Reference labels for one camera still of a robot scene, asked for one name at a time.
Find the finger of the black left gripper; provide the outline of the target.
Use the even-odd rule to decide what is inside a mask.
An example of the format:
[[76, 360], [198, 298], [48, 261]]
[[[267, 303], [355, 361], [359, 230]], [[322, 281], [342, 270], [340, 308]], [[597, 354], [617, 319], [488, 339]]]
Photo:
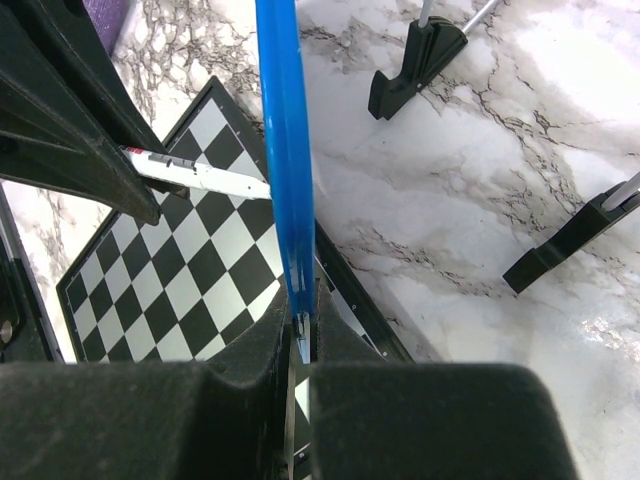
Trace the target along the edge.
[[1, 4], [1, 176], [146, 223], [160, 207], [122, 147], [160, 150], [80, 1]]
[[188, 197], [187, 188], [136, 177], [119, 145], [165, 150], [126, 92], [80, 1], [32, 1], [29, 33], [35, 46], [29, 91], [65, 136], [64, 149], [33, 155], [33, 185], [85, 198], [146, 198], [151, 190]]

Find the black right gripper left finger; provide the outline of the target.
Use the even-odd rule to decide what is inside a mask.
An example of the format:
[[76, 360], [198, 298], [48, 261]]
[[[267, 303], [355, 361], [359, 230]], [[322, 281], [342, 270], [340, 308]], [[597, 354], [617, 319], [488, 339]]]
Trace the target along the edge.
[[207, 361], [12, 362], [5, 479], [289, 479], [291, 321], [279, 290]]

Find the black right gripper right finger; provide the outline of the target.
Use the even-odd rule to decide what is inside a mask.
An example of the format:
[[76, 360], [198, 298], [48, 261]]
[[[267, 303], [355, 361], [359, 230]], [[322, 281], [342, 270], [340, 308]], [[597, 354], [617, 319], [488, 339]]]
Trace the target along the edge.
[[387, 361], [318, 287], [309, 378], [316, 479], [574, 479], [551, 396], [501, 363]]

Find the white blue whiteboard marker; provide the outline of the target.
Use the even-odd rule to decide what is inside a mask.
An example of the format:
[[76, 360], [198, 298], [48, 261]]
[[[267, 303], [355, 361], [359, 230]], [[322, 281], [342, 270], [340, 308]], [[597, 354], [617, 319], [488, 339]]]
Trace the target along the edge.
[[146, 178], [249, 200], [271, 199], [269, 184], [250, 175], [135, 147], [120, 146], [120, 150]]

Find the blue framed whiteboard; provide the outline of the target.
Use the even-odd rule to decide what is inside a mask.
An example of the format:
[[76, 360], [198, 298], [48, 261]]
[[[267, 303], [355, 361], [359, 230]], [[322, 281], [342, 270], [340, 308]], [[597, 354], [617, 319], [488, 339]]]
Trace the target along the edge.
[[315, 216], [295, 3], [258, 0], [256, 26], [273, 215], [298, 348], [308, 364], [315, 310]]

